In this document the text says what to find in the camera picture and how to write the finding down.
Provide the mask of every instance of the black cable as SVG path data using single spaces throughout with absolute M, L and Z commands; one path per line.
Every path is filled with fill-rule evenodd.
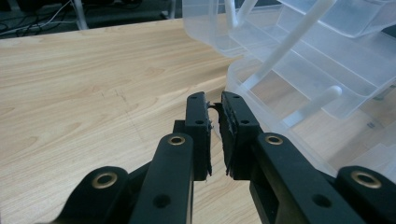
M 64 11 L 64 14 L 62 15 L 61 19 L 59 20 L 59 23 L 55 24 L 54 26 L 48 28 L 48 29 L 42 29 L 40 32 L 47 32 L 50 30 L 53 30 L 55 28 L 57 28 L 58 26 L 60 26 L 62 24 L 62 21 L 64 21 L 64 19 L 66 18 L 66 15 L 69 13 L 69 11 Z
M 0 29 L 0 33 L 3 33 L 4 31 L 8 30 L 8 26 L 5 23 L 0 22 L 0 25 L 4 26 L 3 29 Z
M 23 16 L 23 17 L 19 17 L 19 19 L 22 18 L 22 20 L 17 25 L 15 25 L 14 27 L 11 27 L 11 28 L 8 27 L 7 30 L 1 31 L 0 35 L 15 30 L 15 36 L 16 37 L 20 37 L 21 31 L 24 30 L 24 32 L 23 32 L 23 34 L 21 34 L 21 36 L 25 36 L 25 35 L 30 33 L 30 29 L 32 29 L 32 28 L 38 28 L 39 32 L 41 32 L 42 31 L 42 27 L 41 27 L 41 25 L 39 23 L 42 22 L 42 21 L 50 20 L 53 16 L 56 15 L 56 13 L 59 13 L 59 11 L 60 11 L 60 9 L 57 9 L 57 10 L 54 10 L 54 11 L 52 11 L 50 13 L 44 13 L 44 14 L 37 14 L 36 12 L 34 12 L 34 14 L 32 14 L 32 15 L 26 15 L 26 16 Z M 27 18 L 30 18 L 30 17 L 35 17 L 35 21 L 23 24 L 24 21 Z M 11 21 L 11 20 L 16 20 L 16 19 L 17 18 L 5 19 L 3 21 Z
M 103 8 L 103 7 L 107 7 L 107 8 L 116 8 L 116 9 L 125 9 L 125 10 L 135 10 L 137 8 L 139 8 L 142 3 L 138 3 L 136 4 L 134 7 L 128 7 L 131 4 L 123 4 L 123 3 L 116 3 L 114 5 L 96 5 L 96 4 L 85 4 L 84 7 L 87 8 L 86 13 L 88 13 L 89 10 L 91 9 L 97 9 L 97 8 Z

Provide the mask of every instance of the screw hole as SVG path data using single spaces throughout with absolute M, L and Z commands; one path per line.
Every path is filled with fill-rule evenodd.
M 113 172 L 106 172 L 97 175 L 93 181 L 92 186 L 96 189 L 106 189 L 111 187 L 117 181 L 117 175 Z
M 271 145 L 281 145 L 283 143 L 283 140 L 280 137 L 274 135 L 266 136 L 265 141 Z
M 186 139 L 181 136 L 173 136 L 169 138 L 168 143 L 173 146 L 179 146 L 186 142 Z
M 351 173 L 352 179 L 358 184 L 363 185 L 369 189 L 379 189 L 381 188 L 381 182 L 373 175 L 365 173 L 363 171 L 354 171 Z
M 314 203 L 320 207 L 329 208 L 332 206 L 332 202 L 327 197 L 321 194 L 315 194 L 314 196 L 312 196 L 312 201 L 314 201 Z
M 157 208 L 165 208 L 167 205 L 171 203 L 171 198 L 169 198 L 169 196 L 166 194 L 160 194 L 154 198 L 152 203 Z

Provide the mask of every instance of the light wood tabletop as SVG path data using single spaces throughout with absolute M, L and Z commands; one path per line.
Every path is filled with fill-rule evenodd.
M 51 221 L 90 171 L 150 161 L 190 94 L 219 102 L 232 61 L 181 20 L 0 40 L 1 223 Z M 211 154 L 193 223 L 260 223 L 215 134 Z

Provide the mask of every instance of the clear plastic container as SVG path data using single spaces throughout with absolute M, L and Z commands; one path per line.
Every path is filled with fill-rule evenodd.
M 183 0 L 185 29 L 225 56 L 244 56 L 231 64 L 227 90 L 245 98 L 265 131 L 286 135 L 319 170 L 335 175 L 342 166 L 359 164 L 396 181 L 396 157 L 372 158 L 396 150 L 396 138 L 389 137 L 396 134 L 396 39 L 375 26 L 377 13 L 395 1 L 379 1 L 382 9 L 375 5 L 370 15 L 364 10 L 350 15 L 365 25 L 349 33 L 342 32 L 340 21 L 336 26 L 324 20 L 335 7 L 347 10 L 343 0 L 321 22 L 311 23 L 304 15 L 312 16 L 307 10 L 316 1 L 281 2 L 285 5 L 254 7 L 241 20 L 226 13 L 227 2 Z M 243 3 L 235 3 L 236 15 Z M 381 26 L 392 20 L 386 17 L 382 21 L 390 22 Z M 361 36 L 351 38 L 357 33 Z M 248 85 L 266 71 L 266 63 L 269 72 Z
M 305 14 L 318 0 L 279 0 Z M 338 0 L 320 22 L 342 35 L 357 37 L 396 24 L 394 0 Z

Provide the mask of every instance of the wooden table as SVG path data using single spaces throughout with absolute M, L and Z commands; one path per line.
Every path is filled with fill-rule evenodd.
M 187 96 L 219 102 L 231 62 L 180 20 L 0 40 L 1 223 L 51 221 L 90 171 L 150 161 Z M 215 134 L 212 164 L 193 223 L 260 223 Z

